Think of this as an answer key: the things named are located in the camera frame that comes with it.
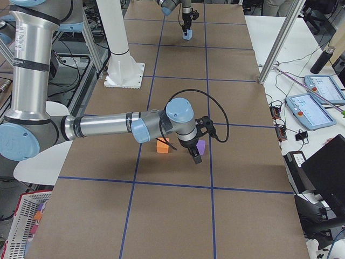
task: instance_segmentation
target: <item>label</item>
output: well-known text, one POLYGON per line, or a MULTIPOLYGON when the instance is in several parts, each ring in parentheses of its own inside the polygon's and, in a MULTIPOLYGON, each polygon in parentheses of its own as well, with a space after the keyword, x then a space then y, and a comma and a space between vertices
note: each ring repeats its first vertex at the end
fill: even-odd
POLYGON ((16 26, 15 50, 24 51, 25 41, 26 41, 26 27, 16 26))
POLYGON ((293 154, 295 161, 298 167, 302 167, 302 164, 305 162, 304 157, 302 154, 293 154))

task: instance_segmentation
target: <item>bottle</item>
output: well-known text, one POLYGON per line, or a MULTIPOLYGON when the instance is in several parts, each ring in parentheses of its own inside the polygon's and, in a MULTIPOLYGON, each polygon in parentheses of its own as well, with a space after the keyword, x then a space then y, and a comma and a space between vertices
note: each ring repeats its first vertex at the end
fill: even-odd
POLYGON ((324 50, 321 54, 321 56, 317 59, 313 67, 311 68, 311 73, 318 74, 320 73, 321 69, 326 65, 326 63, 330 60, 331 56, 333 55, 333 52, 335 51, 334 47, 328 47, 326 50, 324 50))

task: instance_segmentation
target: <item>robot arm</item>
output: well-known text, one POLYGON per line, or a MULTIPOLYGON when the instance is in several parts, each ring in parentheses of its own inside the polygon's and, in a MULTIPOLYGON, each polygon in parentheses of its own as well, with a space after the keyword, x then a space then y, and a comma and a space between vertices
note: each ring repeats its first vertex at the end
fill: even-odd
POLYGON ((192 31, 190 30, 192 26, 192 21, 199 18, 199 13, 197 10, 193 10, 191 0, 157 0, 157 4, 161 6, 164 15, 168 16, 172 11, 179 5, 182 5, 182 31, 183 38, 190 40, 192 37, 192 31))
MULTIPOLYGON (((46 96, 52 34, 62 22, 72 28, 82 21, 82 16, 72 16, 76 9, 81 12, 81 0, 11 1, 16 4, 10 7, 17 22, 16 45, 12 104, 0 125, 2 156, 21 161, 64 141, 93 135, 132 133, 144 143, 176 132, 195 163, 201 162, 198 139, 207 133, 216 137, 216 131, 208 117, 195 120, 191 105, 183 98, 172 99, 161 111, 81 118, 49 116, 46 96)), ((190 4, 184 9, 192 12, 190 4)))

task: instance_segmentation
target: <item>person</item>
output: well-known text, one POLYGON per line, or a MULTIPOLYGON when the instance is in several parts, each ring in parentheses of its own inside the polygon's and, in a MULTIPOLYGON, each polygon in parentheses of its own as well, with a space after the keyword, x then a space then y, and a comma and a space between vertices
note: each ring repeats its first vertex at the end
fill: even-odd
POLYGON ((263 16, 285 17, 292 3, 293 0, 264 0, 263 16))

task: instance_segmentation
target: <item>small block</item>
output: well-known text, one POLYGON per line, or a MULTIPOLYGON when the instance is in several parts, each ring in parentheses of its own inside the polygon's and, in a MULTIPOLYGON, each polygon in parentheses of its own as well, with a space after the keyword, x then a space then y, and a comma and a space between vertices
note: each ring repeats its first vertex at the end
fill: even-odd
POLYGON ((36 212, 35 216, 33 217, 34 220, 40 221, 42 219, 43 213, 42 212, 36 212))
POLYGON ((204 155, 205 154, 206 141, 205 140, 199 140, 198 143, 196 144, 196 147, 199 150, 199 154, 204 155))
POLYGON ((187 35, 183 33, 183 39, 190 40, 193 36, 193 31, 192 30, 187 30, 187 35))
POLYGON ((167 144, 161 143, 157 140, 157 153, 163 153, 168 154, 169 153, 169 146, 167 144))
POLYGON ((38 229, 38 225, 33 225, 32 228, 30 229, 30 234, 36 234, 37 229, 38 229))

